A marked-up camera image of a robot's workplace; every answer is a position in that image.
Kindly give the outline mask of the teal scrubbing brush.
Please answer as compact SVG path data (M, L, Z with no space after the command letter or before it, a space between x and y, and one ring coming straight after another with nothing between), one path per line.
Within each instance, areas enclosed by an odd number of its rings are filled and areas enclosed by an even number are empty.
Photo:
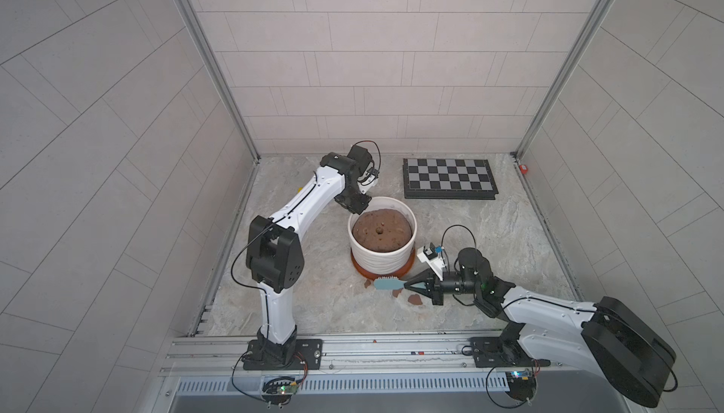
M379 291L402 291L405 283L397 277L378 277L373 281L373 286Z

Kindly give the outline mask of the white ceramic pot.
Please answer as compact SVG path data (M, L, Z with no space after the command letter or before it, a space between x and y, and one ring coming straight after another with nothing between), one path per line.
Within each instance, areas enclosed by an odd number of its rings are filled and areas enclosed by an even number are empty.
M412 268L418 223L400 200L374 197L362 215L349 217L347 230L352 263L363 277L402 277Z

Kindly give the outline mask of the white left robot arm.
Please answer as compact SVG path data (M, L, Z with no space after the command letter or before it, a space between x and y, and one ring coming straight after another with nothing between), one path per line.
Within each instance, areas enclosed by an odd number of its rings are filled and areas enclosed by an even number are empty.
M311 180L288 204L270 217L252 221L246 267L260 291L262 325L249 362L268 367L292 362L297 339L292 288L305 267L303 237L332 201L349 213L364 213L371 202L367 192L378 177L373 155L357 142L346 155L323 156Z

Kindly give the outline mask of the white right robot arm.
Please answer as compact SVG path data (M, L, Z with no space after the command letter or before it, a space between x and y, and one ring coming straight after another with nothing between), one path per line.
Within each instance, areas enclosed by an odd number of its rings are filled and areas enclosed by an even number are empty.
M462 249L446 270L442 248L422 247L427 269L403 285L436 306L446 296L469 295L471 305L506 323L494 338L473 338L469 347L479 368L533 372L546 363L592 373L641 407L655 408L677 379L671 346L620 300L576 302L537 294L492 272L475 248Z

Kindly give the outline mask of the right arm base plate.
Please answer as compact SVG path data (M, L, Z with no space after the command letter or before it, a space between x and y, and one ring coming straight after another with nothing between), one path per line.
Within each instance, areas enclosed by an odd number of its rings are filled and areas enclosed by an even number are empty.
M537 365L515 340L501 337L473 337L469 340L476 368L527 368Z

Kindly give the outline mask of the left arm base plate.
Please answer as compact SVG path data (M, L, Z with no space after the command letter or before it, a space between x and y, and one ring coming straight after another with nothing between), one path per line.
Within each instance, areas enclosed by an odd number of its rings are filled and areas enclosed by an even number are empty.
M241 361L244 371L278 372L318 370L322 340L293 338L290 344L270 343L263 337L251 341Z

